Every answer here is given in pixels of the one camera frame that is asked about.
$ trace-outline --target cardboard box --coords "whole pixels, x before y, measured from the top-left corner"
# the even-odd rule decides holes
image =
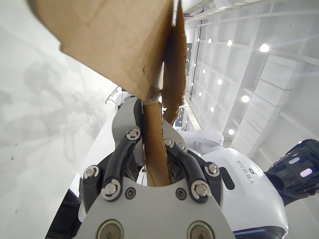
[[[61,51],[143,100],[147,180],[169,185],[162,113],[172,124],[185,90],[186,39],[181,2],[173,0],[28,0],[36,17],[61,41]]]

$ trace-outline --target white robot body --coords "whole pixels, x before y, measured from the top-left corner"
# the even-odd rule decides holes
[[[201,158],[224,167],[235,184],[229,190],[223,182],[221,207],[232,231],[275,226],[288,232],[282,198],[253,161],[235,149],[222,147]]]

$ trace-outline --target white wall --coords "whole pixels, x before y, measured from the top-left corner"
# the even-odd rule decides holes
[[[0,11],[0,234],[44,238],[116,85],[59,52],[24,0]]]

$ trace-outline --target silver screw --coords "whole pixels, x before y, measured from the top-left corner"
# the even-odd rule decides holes
[[[200,196],[204,197],[207,195],[207,188],[204,184],[197,185],[195,187],[195,192]]]
[[[131,138],[134,138],[134,137],[136,137],[138,135],[138,132],[136,131],[136,130],[131,130],[130,131],[130,137]]]
[[[211,174],[214,174],[218,171],[217,167],[214,165],[214,164],[210,164],[208,166],[208,171],[211,173]]]
[[[96,169],[95,168],[89,168],[87,171],[86,171],[86,174],[89,178],[93,177],[96,173]]]
[[[124,238],[124,230],[122,225],[116,220],[108,220],[102,225],[100,225],[97,235],[97,239],[106,238]]]
[[[179,143],[178,146],[179,146],[182,150],[185,150],[185,149],[186,149],[186,147],[185,147],[185,145],[184,145],[183,143]]]
[[[188,228],[188,239],[214,239],[212,229],[204,222],[193,222]]]
[[[116,192],[116,186],[110,182],[106,184],[104,190],[107,196],[111,196],[114,192]]]
[[[166,146],[170,146],[170,145],[172,145],[173,142],[170,139],[165,139],[164,143],[165,143]]]

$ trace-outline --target round metal bolt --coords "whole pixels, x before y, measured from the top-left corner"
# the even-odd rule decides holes
[[[96,177],[98,174],[99,174],[99,167],[96,165],[92,165],[84,171],[83,178],[87,179],[87,178]]]
[[[179,143],[178,146],[179,146],[182,150],[185,150],[185,149],[186,149],[184,143]]]
[[[218,171],[217,167],[214,165],[214,164],[211,164],[208,166],[208,171],[211,173],[211,174],[214,174]]]
[[[170,139],[165,139],[164,143],[165,143],[166,146],[170,146],[170,145],[172,145],[173,142]]]
[[[95,173],[96,173],[96,169],[94,169],[94,168],[89,168],[86,171],[86,174],[87,174],[88,177],[93,177]]]
[[[207,188],[204,184],[200,184],[195,187],[195,192],[198,196],[204,197],[207,195]]]
[[[97,232],[97,239],[123,239],[124,231],[122,225],[116,220],[108,220],[103,223]]]
[[[211,176],[211,177],[217,177],[220,174],[219,167],[213,163],[213,162],[208,162],[204,166],[205,172]]]
[[[214,239],[212,229],[204,222],[193,222],[188,228],[188,239]]]
[[[175,195],[179,200],[183,201],[186,199],[187,193],[183,188],[178,188]]]
[[[196,200],[198,200],[200,197],[210,197],[212,195],[209,185],[202,180],[194,181],[191,185],[190,191]]]
[[[114,192],[116,192],[116,186],[113,183],[108,183],[105,186],[105,194],[107,196],[111,196]]]
[[[136,190],[133,187],[127,188],[126,192],[125,192],[125,197],[128,200],[132,200],[136,195]]]
[[[131,130],[129,134],[130,134],[131,138],[134,138],[134,137],[136,137],[138,135],[138,132],[135,131],[135,130]]]
[[[129,140],[136,140],[139,138],[140,131],[138,129],[132,129],[128,134],[126,134],[126,137]]]

